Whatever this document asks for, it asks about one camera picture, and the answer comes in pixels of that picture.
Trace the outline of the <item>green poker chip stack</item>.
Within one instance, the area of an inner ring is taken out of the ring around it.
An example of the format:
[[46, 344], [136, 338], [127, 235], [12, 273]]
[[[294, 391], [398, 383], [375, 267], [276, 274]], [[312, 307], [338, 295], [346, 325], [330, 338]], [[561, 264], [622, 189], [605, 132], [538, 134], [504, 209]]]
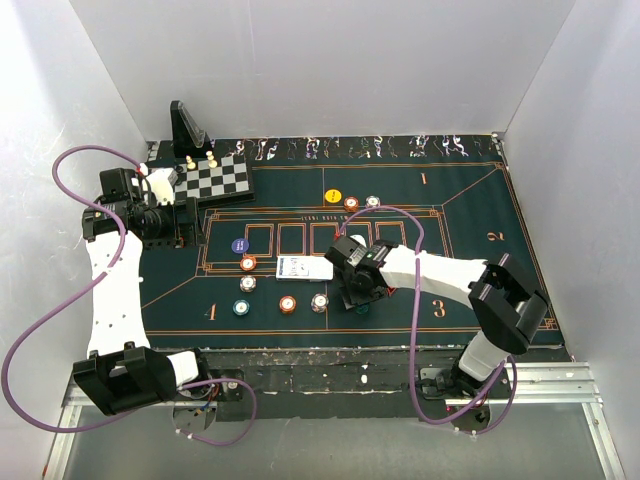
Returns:
[[366, 303], [366, 304], [362, 304], [356, 307], [356, 313], [358, 315], [365, 315], [369, 312], [370, 309], [370, 304]]

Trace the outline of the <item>blue playing card box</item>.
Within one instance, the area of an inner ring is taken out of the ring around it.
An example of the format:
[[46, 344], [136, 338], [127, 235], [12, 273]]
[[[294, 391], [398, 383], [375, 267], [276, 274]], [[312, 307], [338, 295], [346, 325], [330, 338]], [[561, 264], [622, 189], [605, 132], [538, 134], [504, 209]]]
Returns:
[[277, 257], [277, 280], [326, 282], [331, 281], [333, 275], [333, 265], [324, 257], [299, 255]]

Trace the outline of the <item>orange poker chip stack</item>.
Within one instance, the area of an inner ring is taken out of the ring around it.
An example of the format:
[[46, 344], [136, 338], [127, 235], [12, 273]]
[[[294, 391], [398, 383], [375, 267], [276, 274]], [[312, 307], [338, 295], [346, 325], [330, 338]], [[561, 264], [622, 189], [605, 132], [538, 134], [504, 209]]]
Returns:
[[291, 314], [297, 306], [296, 299], [293, 296], [283, 296], [279, 301], [279, 309], [283, 314]]

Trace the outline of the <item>orange chips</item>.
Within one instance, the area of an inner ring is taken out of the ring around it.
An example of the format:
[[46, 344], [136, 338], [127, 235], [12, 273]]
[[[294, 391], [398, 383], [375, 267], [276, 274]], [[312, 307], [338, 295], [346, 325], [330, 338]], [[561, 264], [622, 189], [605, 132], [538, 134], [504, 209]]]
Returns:
[[344, 209], [347, 212], [356, 212], [360, 207], [359, 200], [353, 196], [346, 197], [344, 199], [343, 205]]
[[257, 266], [257, 259], [255, 256], [246, 255], [241, 259], [239, 266], [243, 271], [253, 271]]

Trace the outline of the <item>blue small blind button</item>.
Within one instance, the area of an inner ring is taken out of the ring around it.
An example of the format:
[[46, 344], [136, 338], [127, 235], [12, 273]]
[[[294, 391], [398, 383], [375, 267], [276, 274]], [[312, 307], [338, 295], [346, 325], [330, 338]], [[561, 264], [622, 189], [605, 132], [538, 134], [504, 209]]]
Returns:
[[231, 243], [231, 250], [235, 254], [243, 255], [248, 252], [250, 248], [250, 242], [245, 237], [236, 238]]

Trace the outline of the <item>yellow big blind button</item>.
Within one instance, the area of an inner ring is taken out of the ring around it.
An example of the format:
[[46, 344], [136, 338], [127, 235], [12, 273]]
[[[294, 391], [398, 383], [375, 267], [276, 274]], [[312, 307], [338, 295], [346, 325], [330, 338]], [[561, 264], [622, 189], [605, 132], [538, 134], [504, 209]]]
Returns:
[[342, 198], [342, 192], [335, 188], [328, 189], [324, 193], [324, 201], [329, 205], [341, 203]]

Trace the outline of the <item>green chips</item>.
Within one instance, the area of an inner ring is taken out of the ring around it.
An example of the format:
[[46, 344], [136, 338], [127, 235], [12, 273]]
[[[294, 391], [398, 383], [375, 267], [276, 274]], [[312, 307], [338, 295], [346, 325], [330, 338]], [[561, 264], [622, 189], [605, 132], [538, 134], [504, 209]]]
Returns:
[[247, 315], [250, 311], [250, 303], [244, 299], [236, 300], [233, 304], [232, 311], [236, 316]]

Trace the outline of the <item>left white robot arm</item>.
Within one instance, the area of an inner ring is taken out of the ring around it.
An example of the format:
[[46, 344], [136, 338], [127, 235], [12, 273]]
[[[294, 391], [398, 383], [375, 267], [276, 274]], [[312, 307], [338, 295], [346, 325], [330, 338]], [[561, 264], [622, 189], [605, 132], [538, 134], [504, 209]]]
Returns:
[[140, 297], [144, 251], [182, 248], [203, 239], [197, 203], [175, 209], [178, 173], [116, 168], [101, 172], [101, 195], [82, 216], [92, 276], [92, 331], [87, 357], [73, 366], [73, 379], [107, 415], [173, 399], [179, 388], [205, 398], [213, 377], [196, 349], [163, 354], [151, 349]]

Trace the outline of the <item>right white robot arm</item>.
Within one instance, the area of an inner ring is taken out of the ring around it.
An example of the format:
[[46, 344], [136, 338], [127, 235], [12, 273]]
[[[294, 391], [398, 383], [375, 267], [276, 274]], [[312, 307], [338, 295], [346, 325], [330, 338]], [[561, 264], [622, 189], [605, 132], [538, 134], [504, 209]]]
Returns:
[[418, 287], [472, 310], [480, 332], [451, 369], [453, 387], [464, 397], [486, 389], [509, 355], [528, 351], [550, 306], [536, 278], [510, 254], [496, 261], [454, 259], [384, 240], [367, 247], [341, 236], [325, 258], [334, 267], [346, 309], [382, 299], [391, 289]]

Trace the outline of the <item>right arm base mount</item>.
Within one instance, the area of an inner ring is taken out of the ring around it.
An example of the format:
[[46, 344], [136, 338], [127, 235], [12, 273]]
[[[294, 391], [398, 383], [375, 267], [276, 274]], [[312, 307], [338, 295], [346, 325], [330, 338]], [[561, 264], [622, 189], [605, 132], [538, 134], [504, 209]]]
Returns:
[[414, 373], [409, 393], [418, 419], [429, 427], [450, 424], [455, 431], [472, 437], [496, 429], [510, 413], [517, 380], [510, 380], [507, 368], [499, 368], [484, 381], [454, 378], [441, 369], [431, 377]]

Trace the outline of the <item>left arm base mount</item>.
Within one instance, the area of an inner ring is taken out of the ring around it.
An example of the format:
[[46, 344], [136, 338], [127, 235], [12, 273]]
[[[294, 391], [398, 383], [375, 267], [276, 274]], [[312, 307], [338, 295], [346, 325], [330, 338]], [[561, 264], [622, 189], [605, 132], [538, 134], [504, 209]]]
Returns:
[[[177, 405], [173, 413], [177, 434], [188, 440], [199, 441], [212, 446], [231, 446], [239, 442], [251, 429], [257, 416], [257, 396], [238, 369], [210, 368], [206, 358], [198, 351], [183, 351], [168, 356], [174, 371], [176, 393], [186, 401]], [[220, 404], [236, 402], [247, 394], [251, 400], [248, 424], [231, 440], [206, 438], [204, 431], [216, 419]]]

